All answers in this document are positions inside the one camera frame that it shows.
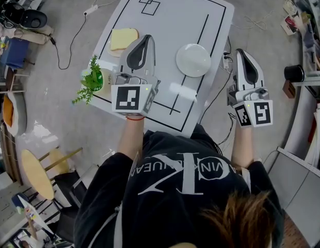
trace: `person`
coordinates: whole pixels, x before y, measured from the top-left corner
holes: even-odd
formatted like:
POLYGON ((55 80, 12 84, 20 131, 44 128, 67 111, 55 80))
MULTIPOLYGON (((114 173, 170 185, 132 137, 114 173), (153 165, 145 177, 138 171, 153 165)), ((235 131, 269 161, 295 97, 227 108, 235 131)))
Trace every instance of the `person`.
POLYGON ((283 214, 252 129, 236 124, 231 161, 197 124, 191 137, 129 116, 117 153, 79 209, 75 247, 279 247, 283 214))

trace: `black t-shirt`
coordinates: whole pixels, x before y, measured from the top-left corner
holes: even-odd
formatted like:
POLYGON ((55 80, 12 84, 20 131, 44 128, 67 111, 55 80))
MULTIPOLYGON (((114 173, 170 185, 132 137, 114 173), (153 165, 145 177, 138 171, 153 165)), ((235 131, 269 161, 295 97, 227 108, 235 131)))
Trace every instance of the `black t-shirt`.
MULTIPOLYGON (((121 201, 123 247, 170 247, 181 242, 198 248, 216 246, 218 233, 201 212, 214 205, 223 210, 234 191, 250 194, 228 159, 192 139, 156 132, 134 170, 132 164, 116 153, 99 168, 75 222, 75 247, 88 247, 121 201)), ((273 247, 278 247, 283 216, 276 192, 261 162, 248 169, 251 193, 270 191, 265 207, 276 221, 273 247)), ((112 220, 104 227, 93 247, 113 246, 114 225, 112 220)))

